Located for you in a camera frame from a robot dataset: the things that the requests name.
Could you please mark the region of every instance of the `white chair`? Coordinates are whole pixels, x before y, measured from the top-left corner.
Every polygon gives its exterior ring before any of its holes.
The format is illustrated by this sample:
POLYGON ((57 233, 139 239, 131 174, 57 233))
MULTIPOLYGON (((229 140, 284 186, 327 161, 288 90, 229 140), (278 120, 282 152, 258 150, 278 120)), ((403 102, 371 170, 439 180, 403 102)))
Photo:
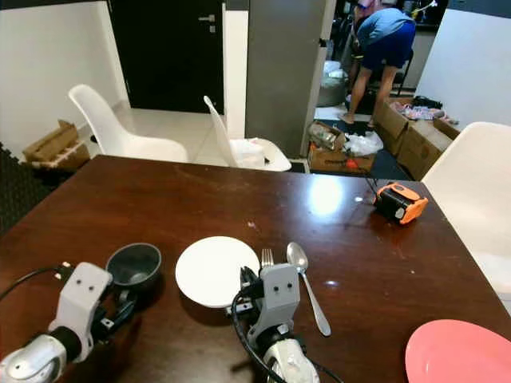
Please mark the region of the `white chair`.
POLYGON ((511 127, 466 127, 424 176, 493 289, 511 303, 511 127))
MULTIPOLYGON (((225 128, 222 118, 216 111, 211 100, 208 96, 204 96, 204 102, 211 112, 213 125, 215 126, 216 142, 220 149, 220 154, 227 164, 232 168, 242 168, 236 161, 235 153, 232 151, 232 145, 227 135, 227 129, 225 128)), ((262 138, 252 139, 252 142, 260 145, 263 148, 264 158, 269 162, 263 167, 258 168, 261 170, 270 170, 273 172, 285 172, 291 169, 291 163, 286 156, 280 151, 280 149, 273 144, 271 141, 263 140, 262 138)))
POLYGON ((97 139, 101 153, 110 156, 188 162, 183 145, 163 138, 128 132, 100 94, 88 85, 77 85, 69 98, 80 109, 97 139))

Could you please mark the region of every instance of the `person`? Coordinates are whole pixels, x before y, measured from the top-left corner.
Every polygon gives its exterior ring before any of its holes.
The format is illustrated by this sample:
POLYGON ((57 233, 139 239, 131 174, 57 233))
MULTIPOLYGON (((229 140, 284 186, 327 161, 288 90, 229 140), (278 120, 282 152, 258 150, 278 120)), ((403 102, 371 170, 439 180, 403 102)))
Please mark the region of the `person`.
POLYGON ((353 10, 353 26, 351 27, 351 66, 348 73, 348 89, 349 93, 353 89, 357 74, 360 70, 360 61, 363 57, 358 42, 358 29, 366 19, 374 12, 380 9, 380 0, 358 0, 357 6, 353 10))
POLYGON ((364 52, 362 67, 351 92, 350 110, 341 119, 355 122, 355 111, 366 92, 367 83, 375 70, 383 67, 380 89, 376 96, 369 127, 374 126, 374 115, 390 95, 394 78, 410 56, 415 39, 415 22, 401 10, 394 8, 397 0, 381 0, 379 10, 368 17, 358 29, 358 40, 364 52))

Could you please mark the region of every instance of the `dark gray bowl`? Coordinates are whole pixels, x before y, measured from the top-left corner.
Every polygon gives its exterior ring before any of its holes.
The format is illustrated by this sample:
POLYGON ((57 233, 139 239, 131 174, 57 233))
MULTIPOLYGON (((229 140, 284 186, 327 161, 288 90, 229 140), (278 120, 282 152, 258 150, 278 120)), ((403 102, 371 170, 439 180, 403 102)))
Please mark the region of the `dark gray bowl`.
POLYGON ((106 263, 113 283, 122 290, 150 289, 160 275, 161 253, 150 243, 131 243, 117 250, 106 263))

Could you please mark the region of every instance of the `cardboard box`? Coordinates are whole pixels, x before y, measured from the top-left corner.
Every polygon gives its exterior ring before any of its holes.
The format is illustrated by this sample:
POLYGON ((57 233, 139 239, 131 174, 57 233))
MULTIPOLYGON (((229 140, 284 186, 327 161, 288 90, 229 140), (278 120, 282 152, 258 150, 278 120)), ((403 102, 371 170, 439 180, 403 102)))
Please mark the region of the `cardboard box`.
POLYGON ((375 158, 375 154, 350 157, 342 150, 318 148, 313 142, 309 145, 309 168, 321 172, 365 174, 370 172, 375 158))
POLYGON ((23 151, 28 162, 51 161, 58 153, 78 139, 76 127, 63 120, 58 121, 59 128, 34 142, 23 151))
POLYGON ((335 136, 337 136, 337 138, 334 141, 334 150, 339 150, 339 149, 343 148, 343 145, 346 142, 346 136, 344 136, 343 132, 341 132, 337 128, 333 128, 333 127, 331 127, 331 126, 329 126, 327 124, 324 124, 321 121, 312 121, 312 124, 309 127, 309 140, 314 142, 316 144, 316 146, 320 147, 322 145, 322 143, 321 143, 321 140, 318 137, 313 136, 310 133, 310 131, 314 128, 313 125, 318 125, 320 128, 326 129, 330 133, 332 133, 335 136))
POLYGON ((452 142, 432 121, 417 121, 406 132, 398 163, 416 180, 421 180, 452 142))
POLYGON ((451 125, 445 120, 442 120, 440 118, 435 118, 433 120, 433 125, 436 129, 438 129, 440 132, 444 133, 446 136, 448 136, 451 140, 456 140, 456 137, 460 134, 460 131, 457 130, 454 125, 451 125))
POLYGON ((382 139, 385 148, 393 156, 399 153, 406 130, 413 121, 408 120, 401 113, 396 112, 390 104, 396 101, 401 104, 411 104, 413 100, 412 97, 392 97, 384 102, 374 114, 374 130, 382 139))
POLYGON ((31 144, 23 151, 29 164, 40 168, 78 169, 90 160, 83 141, 78 141, 74 124, 58 121, 59 128, 31 144))

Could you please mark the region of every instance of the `door handle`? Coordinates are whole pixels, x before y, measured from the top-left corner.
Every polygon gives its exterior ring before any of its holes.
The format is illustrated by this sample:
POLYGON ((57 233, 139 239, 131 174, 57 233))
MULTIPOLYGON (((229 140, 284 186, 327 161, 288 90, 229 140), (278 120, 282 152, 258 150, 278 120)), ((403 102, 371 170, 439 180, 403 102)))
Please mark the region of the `door handle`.
POLYGON ((199 18, 200 22, 215 22, 216 18, 214 14, 210 14, 209 16, 203 16, 199 18))

